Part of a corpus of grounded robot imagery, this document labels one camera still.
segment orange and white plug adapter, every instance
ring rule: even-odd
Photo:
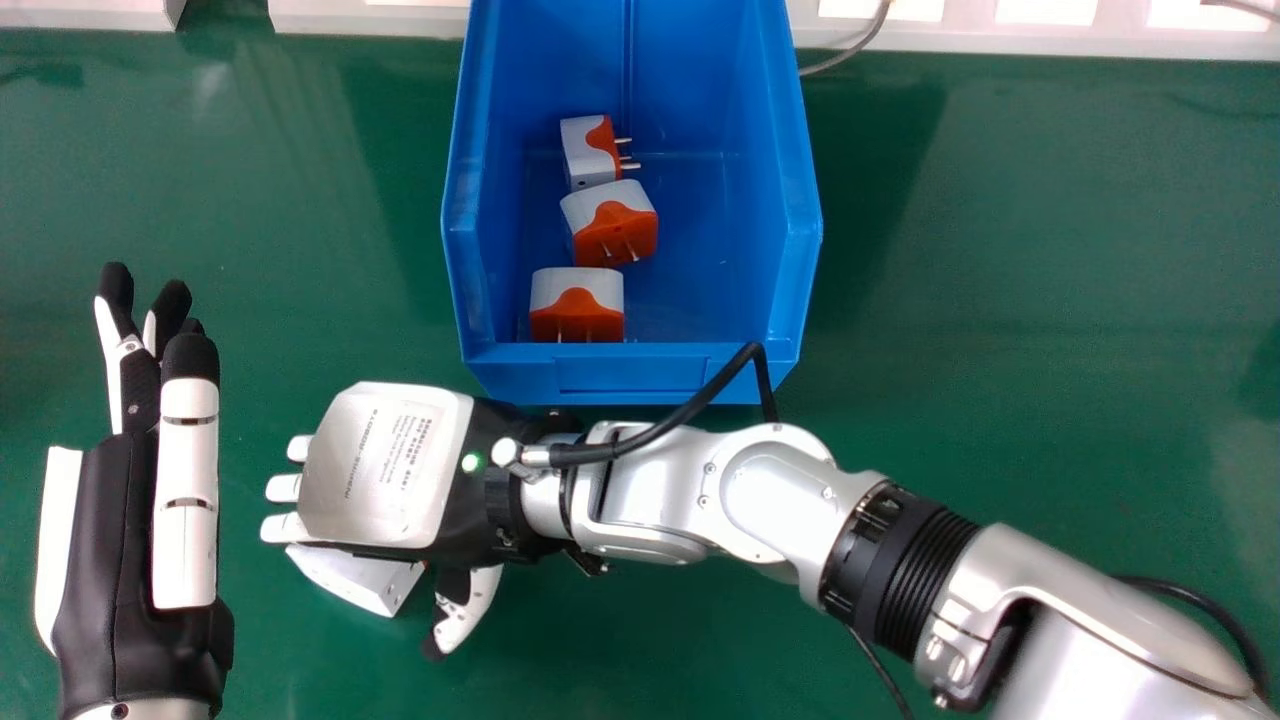
[[[658,213],[635,179],[614,181],[561,200],[573,236],[573,264],[614,268],[658,250]]]
[[[618,146],[630,137],[613,135],[608,115],[585,115],[561,120],[561,145],[564,147],[564,177],[570,192],[622,179],[622,170],[634,170],[640,163],[618,154]]]
[[[543,268],[529,293],[534,342],[622,342],[622,273]]]

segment robotic hand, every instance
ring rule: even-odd
[[[36,629],[58,659],[61,720],[204,720],[221,710],[232,614],[216,596],[218,350],[172,281],[132,319],[133,278],[93,299],[111,436],[49,450]]]
[[[997,720],[1277,717],[1212,635],[1133,587],[879,473],[845,473],[800,428],[708,433],[681,424],[695,411],[580,433],[556,414],[360,383],[291,443],[294,459],[306,448],[302,473],[273,478],[268,496],[297,509],[268,518],[261,537],[436,562],[434,657],[475,626],[503,562],[564,551],[599,574],[604,559],[722,553],[911,662],[940,707],[993,703]]]

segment robotic arm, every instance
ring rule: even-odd
[[[435,562],[433,657],[479,621],[503,562],[564,551],[599,574],[613,559],[723,553],[911,662],[940,707],[993,702],[1000,720],[1276,717],[1185,616],[1009,527],[842,471],[800,428],[682,425],[627,448],[649,428],[581,433],[561,415],[360,383],[314,438],[294,439],[308,446],[284,498],[297,509],[268,518],[261,537]]]

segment blue plastic bin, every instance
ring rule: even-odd
[[[562,118],[608,113],[659,218],[620,268],[626,342],[529,342],[534,270],[571,265]],[[476,0],[442,232],[462,357],[520,405],[677,404],[749,340],[795,366],[822,213],[783,0]],[[719,402],[755,402],[742,373]]]

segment green tabletop surface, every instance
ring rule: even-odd
[[[335,392],[480,392],[439,240],[458,56],[276,36],[243,0],[172,36],[0,32],[0,717],[56,707],[44,457],[109,430],[110,259],[140,305],[184,278],[221,348],[224,717],[896,716],[838,624],[727,560],[509,569],[433,665],[428,583],[385,620],[259,542],[266,478]],[[785,419],[977,521],[1202,588],[1280,691],[1280,65],[867,54],[805,101],[826,238]]]

